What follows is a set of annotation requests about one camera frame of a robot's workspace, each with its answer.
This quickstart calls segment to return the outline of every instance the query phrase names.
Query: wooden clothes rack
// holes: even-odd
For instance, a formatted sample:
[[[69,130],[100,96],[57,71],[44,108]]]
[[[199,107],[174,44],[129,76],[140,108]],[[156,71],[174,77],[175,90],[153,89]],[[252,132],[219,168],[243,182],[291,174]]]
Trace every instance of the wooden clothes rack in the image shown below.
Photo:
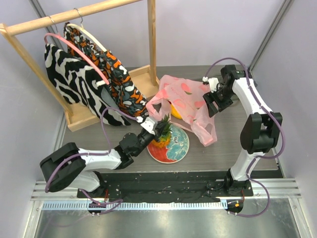
[[[66,22],[81,16],[87,16],[94,13],[102,12],[119,6],[127,5],[141,0],[107,0],[93,5],[78,8],[77,10],[65,11],[52,15],[51,18],[55,24]],[[154,96],[158,92],[159,80],[156,76],[156,25],[155,25],[155,0],[148,1],[148,22],[149,22],[149,41],[150,41],[150,65],[132,70],[129,72],[132,81],[138,90],[147,98]],[[44,83],[48,90],[53,94],[56,100],[61,104],[65,111],[68,128],[71,131],[82,129],[100,121],[98,117],[93,115],[88,107],[77,104],[68,104],[60,95],[56,88],[48,79],[46,73],[31,57],[28,51],[18,41],[15,35],[34,31],[40,28],[54,25],[48,16],[36,20],[20,23],[13,26],[0,24],[0,32],[6,40],[19,53],[23,60],[29,65],[39,79]]]

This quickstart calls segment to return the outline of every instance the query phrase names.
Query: ceramic plate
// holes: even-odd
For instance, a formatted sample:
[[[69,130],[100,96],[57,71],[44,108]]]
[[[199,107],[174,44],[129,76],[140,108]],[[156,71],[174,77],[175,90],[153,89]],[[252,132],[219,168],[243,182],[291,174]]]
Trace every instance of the ceramic plate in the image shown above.
[[[189,149],[189,138],[186,132],[175,126],[170,126],[172,137],[169,145],[157,148],[153,144],[148,145],[150,155],[160,163],[172,164],[182,160]]]

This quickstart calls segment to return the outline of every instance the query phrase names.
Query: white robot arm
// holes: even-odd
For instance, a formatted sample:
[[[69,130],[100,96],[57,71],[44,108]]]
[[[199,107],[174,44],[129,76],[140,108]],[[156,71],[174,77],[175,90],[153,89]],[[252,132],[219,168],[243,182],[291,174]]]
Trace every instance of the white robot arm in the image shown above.
[[[248,119],[240,134],[242,150],[234,166],[229,169],[224,184],[226,190],[230,190],[231,187],[243,189],[249,182],[247,172],[249,175],[251,174],[259,159],[248,169],[251,161],[274,148],[279,137],[277,125],[263,108],[270,112],[279,124],[282,124],[282,115],[272,113],[272,110],[265,104],[256,90],[249,72],[237,70],[234,65],[226,65],[221,69],[221,75],[223,83],[219,83],[217,78],[203,78],[203,82],[209,84],[211,89],[204,95],[204,100],[207,103],[210,117],[229,107],[234,94],[238,96],[246,111]]]
[[[93,197],[105,191],[100,169],[120,170],[133,163],[132,156],[138,156],[148,144],[160,137],[165,121],[156,122],[147,117],[139,135],[126,134],[119,145],[109,151],[89,151],[67,143],[40,162],[50,192],[66,187],[82,189]]]

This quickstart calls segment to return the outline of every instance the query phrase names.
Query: zebra print bag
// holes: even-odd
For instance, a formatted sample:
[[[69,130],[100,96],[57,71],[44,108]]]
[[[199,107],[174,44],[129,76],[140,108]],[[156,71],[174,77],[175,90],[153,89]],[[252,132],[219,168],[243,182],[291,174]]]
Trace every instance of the zebra print bag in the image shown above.
[[[97,117],[109,104],[101,98],[101,87],[96,82],[102,80],[98,73],[85,61],[80,60],[53,44],[46,44],[45,66],[49,80],[69,104],[80,103],[87,106]],[[110,125],[130,125],[114,110],[105,113],[103,122]]]

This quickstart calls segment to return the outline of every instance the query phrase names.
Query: pink plastic bag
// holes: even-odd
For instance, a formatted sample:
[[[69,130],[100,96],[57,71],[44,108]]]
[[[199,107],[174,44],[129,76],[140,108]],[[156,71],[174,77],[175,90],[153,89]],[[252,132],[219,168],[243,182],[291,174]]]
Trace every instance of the pink plastic bag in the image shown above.
[[[171,122],[195,133],[204,146],[209,146],[217,141],[214,117],[209,117],[203,99],[203,95],[209,91],[209,86],[203,85],[202,82],[164,75],[159,81],[158,93],[146,107],[150,116],[161,120],[166,114],[171,114],[170,101],[182,116],[182,120],[171,117]],[[159,104],[161,107],[157,111],[154,105]]]

